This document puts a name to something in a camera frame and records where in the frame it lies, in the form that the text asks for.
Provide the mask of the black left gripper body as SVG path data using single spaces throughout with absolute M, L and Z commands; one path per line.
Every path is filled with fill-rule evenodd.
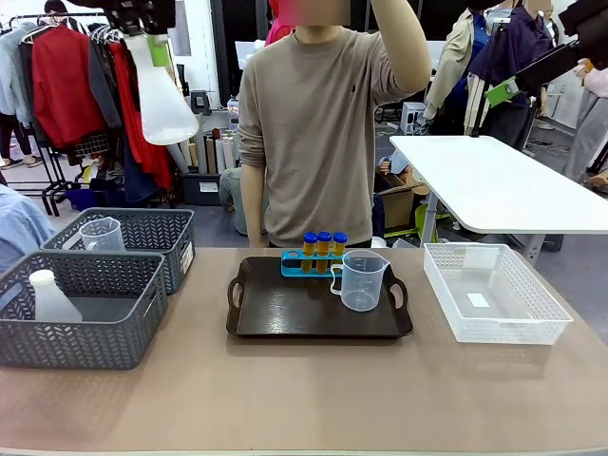
M 142 32 L 165 34 L 176 25 L 175 4 L 171 0 L 106 1 L 102 9 L 116 29 L 121 30 L 123 21 L 139 21 Z

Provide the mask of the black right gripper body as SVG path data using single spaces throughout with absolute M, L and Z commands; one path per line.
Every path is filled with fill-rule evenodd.
M 595 68 L 607 68 L 607 0 L 579 0 L 559 14 L 567 44 L 576 59 L 588 59 Z

